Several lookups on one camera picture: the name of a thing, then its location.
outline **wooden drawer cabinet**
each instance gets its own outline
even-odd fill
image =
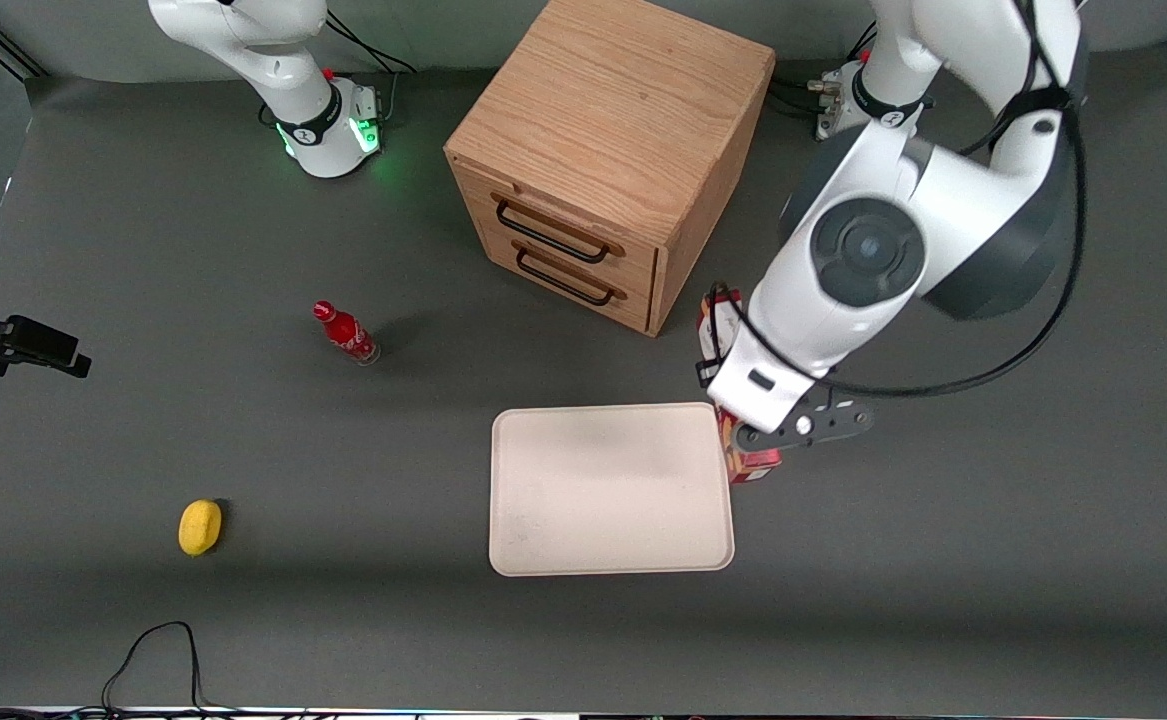
[[[773,68],[769,47],[642,0],[551,0],[445,146],[485,254],[656,336]]]

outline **bottle label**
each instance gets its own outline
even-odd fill
[[[365,333],[365,328],[359,327],[359,323],[356,323],[356,334],[351,340],[336,342],[335,345],[341,347],[342,351],[351,355],[352,359],[358,363],[364,363],[373,357],[373,341],[369,337],[369,333]]]

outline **red bottle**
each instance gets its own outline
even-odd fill
[[[326,337],[356,361],[356,364],[369,365],[378,359],[378,343],[369,337],[365,328],[359,327],[351,315],[336,310],[335,306],[324,300],[312,306],[312,314],[321,320],[321,324],[326,328]]]

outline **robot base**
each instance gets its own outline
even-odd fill
[[[382,147],[378,95],[373,88],[355,85],[347,78],[335,78],[331,85],[342,95],[342,113],[321,142],[292,142],[277,126],[287,154],[298,160],[310,176],[319,179],[345,176]]]
[[[843,67],[822,74],[819,79],[810,82],[810,90],[820,92],[819,105],[824,109],[815,124],[815,140],[825,141],[843,130],[861,126],[872,119],[867,110],[862,109],[850,92],[854,74],[862,68],[861,61],[852,60]],[[903,118],[903,113],[894,114],[897,114],[897,118],[889,118],[889,114],[886,114],[885,127],[907,127],[913,135],[916,135],[916,120],[921,118],[921,109],[908,118]]]

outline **drawer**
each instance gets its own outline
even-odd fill
[[[568,215],[551,209],[547,202],[529,200],[513,183],[450,161],[463,190],[463,200],[477,228],[485,253],[492,256],[487,237],[499,237],[499,245],[518,242],[538,258],[595,278],[628,296],[650,296],[655,275],[655,250],[635,242],[598,237],[569,222]]]
[[[523,238],[511,237],[504,228],[490,229],[478,225],[478,232],[485,238],[485,252],[502,268],[540,284],[589,309],[617,320],[620,323],[645,333],[650,319],[650,295],[635,295],[616,284],[609,284],[579,270],[574,265],[562,263],[555,256],[547,256]]]

